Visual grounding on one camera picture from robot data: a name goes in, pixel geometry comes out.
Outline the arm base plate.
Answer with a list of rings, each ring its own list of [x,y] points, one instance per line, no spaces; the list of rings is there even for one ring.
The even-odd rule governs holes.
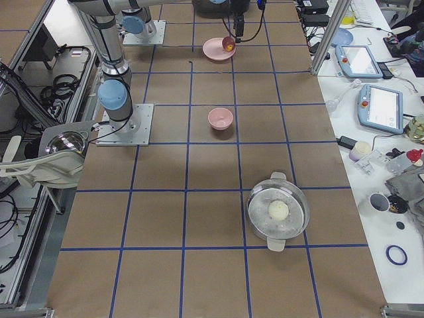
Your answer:
[[[151,103],[135,103],[129,121],[121,123],[110,121],[106,111],[103,112],[98,136],[94,143],[97,146],[148,146],[154,114],[154,105]]]
[[[153,46],[163,44],[166,29],[165,20],[151,20],[142,26],[125,29],[124,46]]]

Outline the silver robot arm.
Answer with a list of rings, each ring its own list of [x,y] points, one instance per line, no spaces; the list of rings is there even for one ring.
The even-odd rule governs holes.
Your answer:
[[[241,39],[244,36],[244,14],[250,8],[250,1],[191,1],[195,12],[208,19],[227,17],[233,19],[233,32],[231,36]],[[140,7],[134,3],[134,9],[122,10],[123,19],[121,25],[126,31],[133,34],[141,34],[152,25],[150,9]]]
[[[134,103],[131,97],[132,71],[125,59],[117,28],[122,15],[125,31],[150,40],[158,34],[150,7],[171,1],[70,1],[100,60],[103,82],[97,99],[104,108],[102,122],[94,129],[98,146],[147,146],[152,125],[153,104]]]

